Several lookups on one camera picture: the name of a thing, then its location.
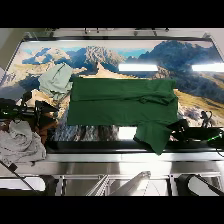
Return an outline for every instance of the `black cable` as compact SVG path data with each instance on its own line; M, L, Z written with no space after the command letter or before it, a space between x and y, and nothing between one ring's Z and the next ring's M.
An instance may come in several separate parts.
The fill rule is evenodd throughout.
M3 163L1 160L0 160L0 163L7 169L9 170L11 173L13 173L16 177L18 177L24 184L27 185L27 187L29 187L33 192L35 192L38 196L40 196L40 193L38 191L36 191L33 187L31 187L18 173L16 173L15 171L9 169L8 166L5 165L5 163Z
M224 157L224 155L222 155L222 154L218 151L217 148L215 149L215 151L216 151L220 156Z

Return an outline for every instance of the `green cloth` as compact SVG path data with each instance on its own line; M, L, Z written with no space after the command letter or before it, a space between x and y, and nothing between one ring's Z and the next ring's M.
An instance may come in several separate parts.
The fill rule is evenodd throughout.
M135 137L161 154L177 121L174 80L75 78L68 125L136 125Z
M38 79L39 89L53 97L54 100L60 100L72 88L72 82L69 82L71 75L72 68L69 65L57 64L40 76Z

